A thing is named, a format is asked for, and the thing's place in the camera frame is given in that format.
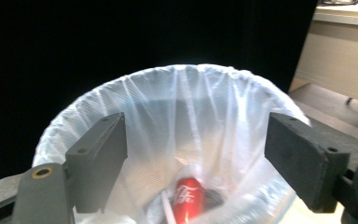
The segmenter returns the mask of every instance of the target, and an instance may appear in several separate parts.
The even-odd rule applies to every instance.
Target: white plastic bag
[[[189,164],[225,199],[198,223],[272,223],[293,198],[264,157],[269,112],[307,118],[264,78],[210,64],[146,69],[84,94],[46,128],[34,166],[63,163],[98,119],[117,112],[126,116],[129,157],[105,214],[76,214],[76,223],[145,223],[145,205]]]

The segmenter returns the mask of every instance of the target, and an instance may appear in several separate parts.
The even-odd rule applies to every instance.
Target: coca-cola can
[[[176,224],[188,223],[203,211],[204,189],[193,177],[180,179],[176,184],[173,214]]]

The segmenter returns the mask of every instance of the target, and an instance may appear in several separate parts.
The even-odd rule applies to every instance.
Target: black curtain
[[[0,178],[76,97],[142,69],[216,63],[287,91],[314,1],[0,1]]]

